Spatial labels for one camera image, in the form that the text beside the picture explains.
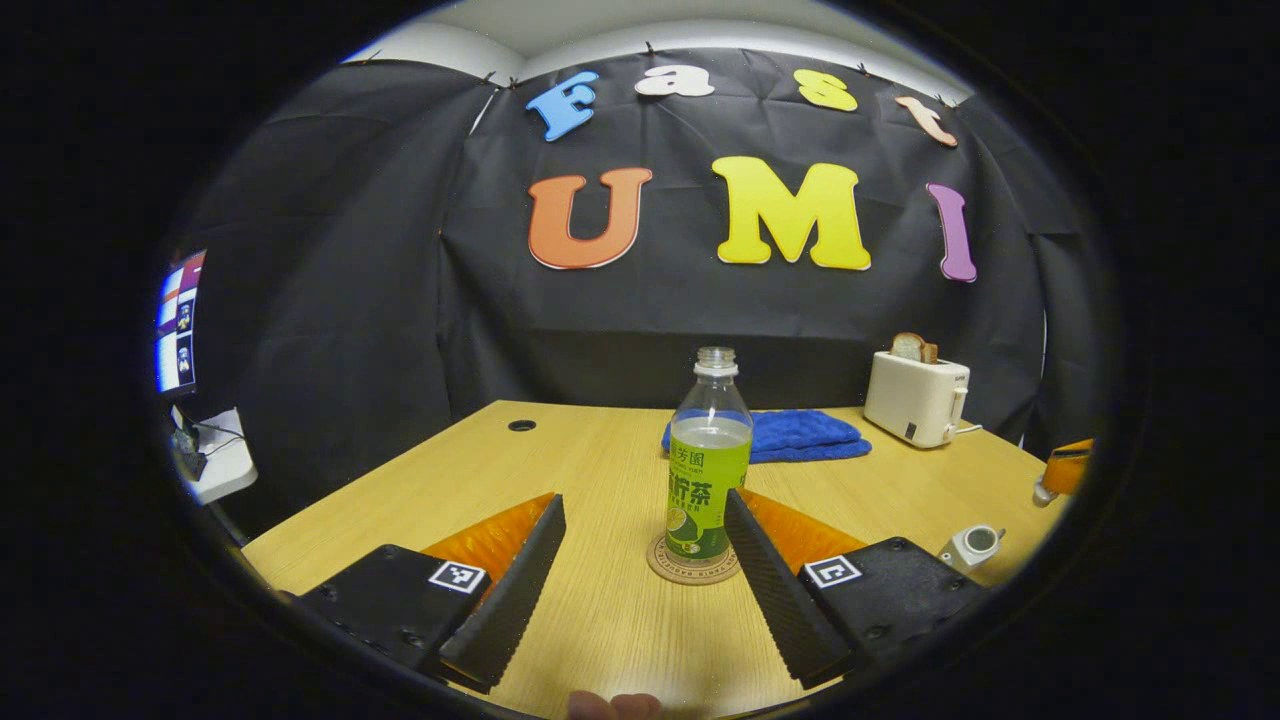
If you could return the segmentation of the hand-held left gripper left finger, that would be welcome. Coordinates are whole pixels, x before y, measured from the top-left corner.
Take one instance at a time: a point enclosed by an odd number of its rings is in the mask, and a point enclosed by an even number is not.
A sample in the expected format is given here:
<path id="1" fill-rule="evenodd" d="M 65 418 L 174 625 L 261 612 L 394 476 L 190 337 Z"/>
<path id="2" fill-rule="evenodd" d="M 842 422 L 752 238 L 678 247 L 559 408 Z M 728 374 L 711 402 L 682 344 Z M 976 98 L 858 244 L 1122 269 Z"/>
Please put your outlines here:
<path id="1" fill-rule="evenodd" d="M 417 674 L 486 694 L 518 648 L 564 537 L 544 493 L 425 550 L 383 544 L 297 607 Z"/>

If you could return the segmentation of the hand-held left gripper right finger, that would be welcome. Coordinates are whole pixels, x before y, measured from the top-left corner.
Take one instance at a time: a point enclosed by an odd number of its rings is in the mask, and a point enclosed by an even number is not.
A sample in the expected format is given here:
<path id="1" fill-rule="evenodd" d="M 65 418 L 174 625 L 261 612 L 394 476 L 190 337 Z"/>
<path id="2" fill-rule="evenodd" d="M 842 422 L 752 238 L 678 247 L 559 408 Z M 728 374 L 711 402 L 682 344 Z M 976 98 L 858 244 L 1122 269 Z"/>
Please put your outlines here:
<path id="1" fill-rule="evenodd" d="M 805 689 L 896 662 L 989 593 L 901 536 L 864 544 L 751 491 L 730 491 L 724 521 L 783 664 Z"/>

